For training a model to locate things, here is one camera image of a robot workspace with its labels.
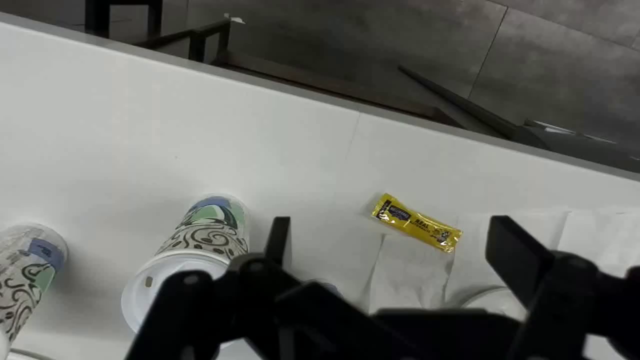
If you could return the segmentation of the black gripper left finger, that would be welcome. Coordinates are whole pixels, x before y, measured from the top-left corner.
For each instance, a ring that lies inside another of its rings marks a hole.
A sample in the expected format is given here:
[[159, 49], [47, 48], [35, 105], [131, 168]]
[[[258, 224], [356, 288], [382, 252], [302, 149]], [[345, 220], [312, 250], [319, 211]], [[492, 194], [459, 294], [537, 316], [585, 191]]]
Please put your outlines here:
[[268, 233], [265, 254], [279, 266], [290, 266], [290, 232], [293, 220], [288, 215], [276, 215]]

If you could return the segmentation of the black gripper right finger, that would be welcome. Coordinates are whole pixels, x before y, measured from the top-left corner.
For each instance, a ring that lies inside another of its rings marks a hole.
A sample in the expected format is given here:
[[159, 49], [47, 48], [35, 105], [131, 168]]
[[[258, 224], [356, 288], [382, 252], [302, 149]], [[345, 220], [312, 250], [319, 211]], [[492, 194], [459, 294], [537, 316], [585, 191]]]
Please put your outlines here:
[[555, 254], [511, 215], [491, 218], [485, 255], [522, 305], [537, 297], [555, 264]]

